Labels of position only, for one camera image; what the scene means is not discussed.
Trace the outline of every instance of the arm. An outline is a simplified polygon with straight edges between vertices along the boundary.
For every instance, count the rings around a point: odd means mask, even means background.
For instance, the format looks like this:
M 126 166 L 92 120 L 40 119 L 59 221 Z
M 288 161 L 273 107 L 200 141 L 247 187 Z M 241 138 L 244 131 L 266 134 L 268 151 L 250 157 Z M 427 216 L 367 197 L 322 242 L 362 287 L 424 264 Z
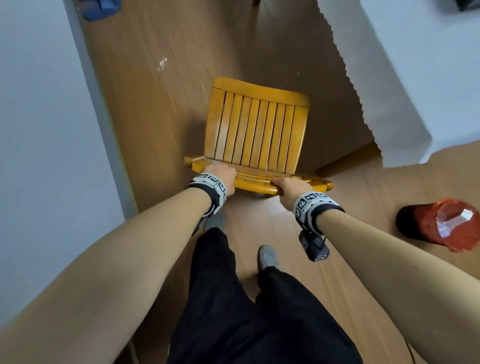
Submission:
M 311 190 L 294 179 L 275 184 L 290 211 Z M 427 362 L 480 363 L 480 281 L 339 210 L 316 224 Z
M 234 192 L 233 168 L 205 172 Z M 112 363 L 210 205 L 188 188 L 94 243 L 0 333 L 2 363 Z

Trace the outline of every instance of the foot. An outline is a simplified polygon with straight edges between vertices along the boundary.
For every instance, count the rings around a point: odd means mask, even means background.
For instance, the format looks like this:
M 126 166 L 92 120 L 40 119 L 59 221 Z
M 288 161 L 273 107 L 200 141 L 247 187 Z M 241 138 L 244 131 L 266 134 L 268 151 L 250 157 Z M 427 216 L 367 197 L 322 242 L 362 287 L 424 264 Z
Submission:
M 210 217 L 206 222 L 205 222 L 205 232 L 207 232 L 211 228 L 219 228 L 220 230 L 223 231 L 223 226 L 225 225 L 225 214 L 223 213 L 222 210 L 218 211 L 215 215 Z
M 258 249 L 258 270 L 261 272 L 267 267 L 278 267 L 278 258 L 276 252 L 271 245 L 262 245 Z

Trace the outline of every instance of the red bucket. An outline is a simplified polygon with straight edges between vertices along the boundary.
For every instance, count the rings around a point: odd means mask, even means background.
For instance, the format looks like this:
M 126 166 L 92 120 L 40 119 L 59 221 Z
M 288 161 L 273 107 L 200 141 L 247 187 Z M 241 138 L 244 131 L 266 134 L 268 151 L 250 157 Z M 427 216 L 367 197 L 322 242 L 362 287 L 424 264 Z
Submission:
M 452 252 L 471 250 L 480 241 L 479 212 L 452 198 L 402 207 L 396 225 L 409 238 L 444 245 Z

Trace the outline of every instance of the black cable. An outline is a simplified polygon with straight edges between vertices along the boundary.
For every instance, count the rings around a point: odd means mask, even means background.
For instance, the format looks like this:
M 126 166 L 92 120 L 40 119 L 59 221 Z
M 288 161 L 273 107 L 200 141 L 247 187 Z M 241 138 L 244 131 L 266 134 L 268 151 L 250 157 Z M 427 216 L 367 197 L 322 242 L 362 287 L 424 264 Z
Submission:
M 415 360 L 415 356 L 413 356 L 412 349 L 410 348 L 410 345 L 407 342 L 407 340 L 405 340 L 405 344 L 407 345 L 408 352 L 410 353 L 410 356 L 412 357 L 412 363 L 417 364 L 417 361 Z

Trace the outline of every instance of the wooden chair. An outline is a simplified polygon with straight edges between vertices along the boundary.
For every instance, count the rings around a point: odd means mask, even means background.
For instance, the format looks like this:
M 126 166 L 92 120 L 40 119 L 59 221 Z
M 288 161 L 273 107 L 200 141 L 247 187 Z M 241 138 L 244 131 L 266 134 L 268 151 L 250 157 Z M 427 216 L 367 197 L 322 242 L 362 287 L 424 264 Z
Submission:
M 201 173 L 210 163 L 237 170 L 235 187 L 263 194 L 281 194 L 272 178 L 295 176 L 315 191 L 331 190 L 333 182 L 295 175 L 309 101 L 297 92 L 217 78 L 208 111 L 204 155 L 185 157 L 184 164 Z

